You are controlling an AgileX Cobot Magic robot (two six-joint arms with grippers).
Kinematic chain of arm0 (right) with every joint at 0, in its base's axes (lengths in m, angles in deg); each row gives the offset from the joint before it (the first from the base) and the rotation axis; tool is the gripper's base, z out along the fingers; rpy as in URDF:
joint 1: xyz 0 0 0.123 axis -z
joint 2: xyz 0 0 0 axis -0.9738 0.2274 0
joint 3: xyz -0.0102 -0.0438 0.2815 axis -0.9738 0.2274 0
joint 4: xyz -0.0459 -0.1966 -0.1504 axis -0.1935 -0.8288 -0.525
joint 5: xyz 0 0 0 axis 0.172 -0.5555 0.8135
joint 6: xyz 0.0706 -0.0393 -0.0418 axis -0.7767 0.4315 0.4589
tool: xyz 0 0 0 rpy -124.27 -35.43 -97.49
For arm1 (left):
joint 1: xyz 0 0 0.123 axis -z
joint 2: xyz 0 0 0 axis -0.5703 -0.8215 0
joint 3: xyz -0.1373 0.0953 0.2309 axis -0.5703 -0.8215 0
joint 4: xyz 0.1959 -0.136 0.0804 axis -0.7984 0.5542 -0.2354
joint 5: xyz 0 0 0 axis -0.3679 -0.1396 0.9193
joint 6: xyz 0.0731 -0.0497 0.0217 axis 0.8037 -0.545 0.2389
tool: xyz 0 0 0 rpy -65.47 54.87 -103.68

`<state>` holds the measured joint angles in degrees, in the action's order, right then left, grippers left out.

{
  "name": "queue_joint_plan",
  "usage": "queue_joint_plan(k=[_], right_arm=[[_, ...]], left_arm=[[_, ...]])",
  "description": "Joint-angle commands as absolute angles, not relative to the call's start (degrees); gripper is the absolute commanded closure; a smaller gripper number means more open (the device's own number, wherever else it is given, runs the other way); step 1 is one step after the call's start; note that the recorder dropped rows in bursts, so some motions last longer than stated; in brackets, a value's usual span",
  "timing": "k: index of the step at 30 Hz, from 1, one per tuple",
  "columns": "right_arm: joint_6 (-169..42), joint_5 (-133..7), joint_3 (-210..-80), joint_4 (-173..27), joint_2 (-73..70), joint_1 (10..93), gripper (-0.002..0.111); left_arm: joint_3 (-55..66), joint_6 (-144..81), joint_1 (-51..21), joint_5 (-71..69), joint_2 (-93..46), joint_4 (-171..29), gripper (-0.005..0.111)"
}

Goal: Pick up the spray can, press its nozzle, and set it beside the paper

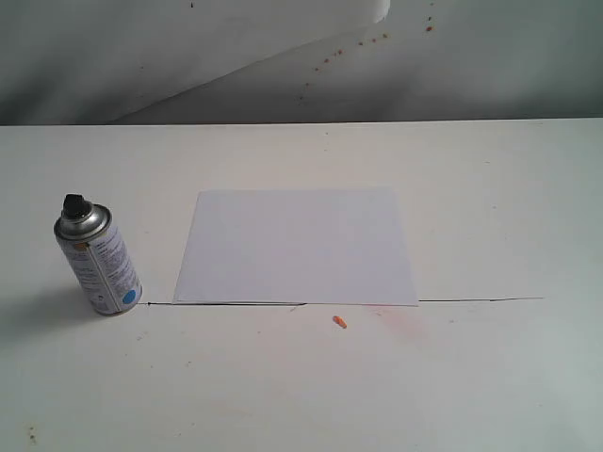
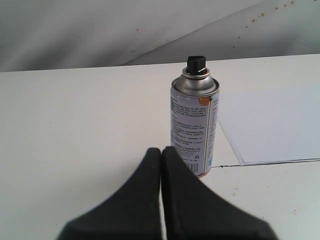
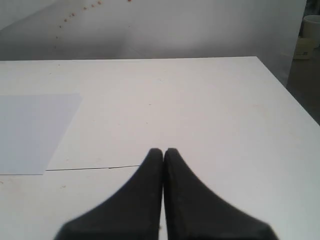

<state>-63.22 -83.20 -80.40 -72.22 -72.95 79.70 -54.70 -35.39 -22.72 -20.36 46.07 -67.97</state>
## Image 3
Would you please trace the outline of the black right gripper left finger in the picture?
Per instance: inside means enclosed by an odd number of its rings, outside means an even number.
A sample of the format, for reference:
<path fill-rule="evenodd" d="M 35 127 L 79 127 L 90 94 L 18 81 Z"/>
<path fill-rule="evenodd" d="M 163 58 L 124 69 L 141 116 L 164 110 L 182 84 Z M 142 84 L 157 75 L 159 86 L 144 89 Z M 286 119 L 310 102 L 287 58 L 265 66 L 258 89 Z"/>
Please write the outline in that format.
<path fill-rule="evenodd" d="M 109 199 L 65 223 L 57 240 L 157 240 L 163 196 L 163 153 L 148 151 L 132 177 Z"/>

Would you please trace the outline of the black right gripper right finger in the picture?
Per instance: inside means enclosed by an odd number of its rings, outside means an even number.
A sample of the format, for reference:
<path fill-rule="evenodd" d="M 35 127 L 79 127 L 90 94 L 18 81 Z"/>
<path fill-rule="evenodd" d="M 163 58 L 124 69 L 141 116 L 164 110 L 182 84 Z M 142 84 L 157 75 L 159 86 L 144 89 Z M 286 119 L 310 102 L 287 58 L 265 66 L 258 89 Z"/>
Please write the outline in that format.
<path fill-rule="evenodd" d="M 170 240 L 276 240 L 265 222 L 232 206 L 192 172 L 179 151 L 164 154 L 164 208 Z"/>

